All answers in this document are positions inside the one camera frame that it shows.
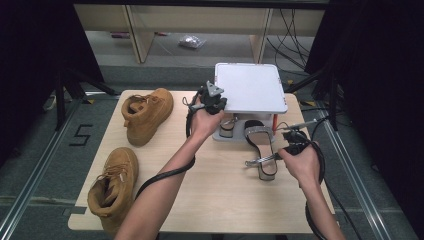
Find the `hand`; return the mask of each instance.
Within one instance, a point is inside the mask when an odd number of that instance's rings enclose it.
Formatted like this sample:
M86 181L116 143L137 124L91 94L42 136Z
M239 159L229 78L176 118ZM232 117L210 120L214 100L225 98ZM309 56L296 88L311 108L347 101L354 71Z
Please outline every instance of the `hand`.
M196 99L196 104L200 104L200 96ZM191 135L201 136L206 139L215 132L223 118L223 110L215 115L209 114L205 109L197 110L191 122Z
M278 154L283 158L290 174L299 181L300 187L319 185L320 165L318 155L311 145L295 156L283 148L278 150Z

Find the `tabletop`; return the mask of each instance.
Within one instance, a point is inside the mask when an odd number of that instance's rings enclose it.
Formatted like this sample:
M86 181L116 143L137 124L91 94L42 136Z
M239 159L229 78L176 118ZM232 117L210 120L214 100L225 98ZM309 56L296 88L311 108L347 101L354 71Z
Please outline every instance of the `tabletop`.
M91 169L82 186L75 209L68 222L73 230L102 230L100 219L87 207L87 193L102 169L108 155L118 147L129 147L137 155L139 176L134 195L146 180L156 175L184 142L188 111L184 97L193 91L171 91L174 109L159 126L153 138L142 147L128 143L121 106L134 94L147 95L153 90L126 90L122 93L100 143ZM297 99L285 96L288 111L278 115L278 122L304 122ZM287 146L281 132L275 135L272 148ZM174 206L161 232L203 233L311 233L305 219L305 197L284 166L277 161L275 180L261 181L257 168L246 167L246 160L258 153L247 142L220 142L210 137L196 154L196 164L182 183ZM328 191L322 184L325 198L334 213Z

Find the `work boot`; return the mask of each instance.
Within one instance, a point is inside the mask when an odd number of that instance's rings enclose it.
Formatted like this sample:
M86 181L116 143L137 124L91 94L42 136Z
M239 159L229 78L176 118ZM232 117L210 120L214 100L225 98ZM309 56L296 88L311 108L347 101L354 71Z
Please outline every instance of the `work boot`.
M172 94L164 88L158 88L147 96L133 95L125 100L121 112L128 142L138 147L148 143L173 107Z
M106 160L103 173L88 192L88 207L100 217L103 229L115 236L130 210L133 188L138 177L135 153L126 147L113 150Z

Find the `forearm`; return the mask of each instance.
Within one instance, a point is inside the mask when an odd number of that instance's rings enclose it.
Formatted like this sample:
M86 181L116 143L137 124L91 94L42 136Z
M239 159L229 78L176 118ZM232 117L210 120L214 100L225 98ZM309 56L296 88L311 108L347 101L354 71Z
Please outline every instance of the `forearm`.
M302 190L308 202L309 212L316 227L326 239L345 239L339 225L331 213L321 186L318 183L302 186Z
M159 173L190 163L206 138L190 136ZM155 239L177 197L185 173L157 181L138 196L128 213L117 239Z

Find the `white box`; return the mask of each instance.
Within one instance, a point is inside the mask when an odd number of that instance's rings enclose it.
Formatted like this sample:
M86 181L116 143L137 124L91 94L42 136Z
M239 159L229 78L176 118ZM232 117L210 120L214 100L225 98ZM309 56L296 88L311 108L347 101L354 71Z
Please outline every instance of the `white box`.
M232 138L213 134L218 141L246 141L244 123L260 120L267 127L273 125L274 114L287 112L283 86L277 67L271 64L218 63L215 66L214 84L224 89L227 98L226 113L233 113L235 123Z

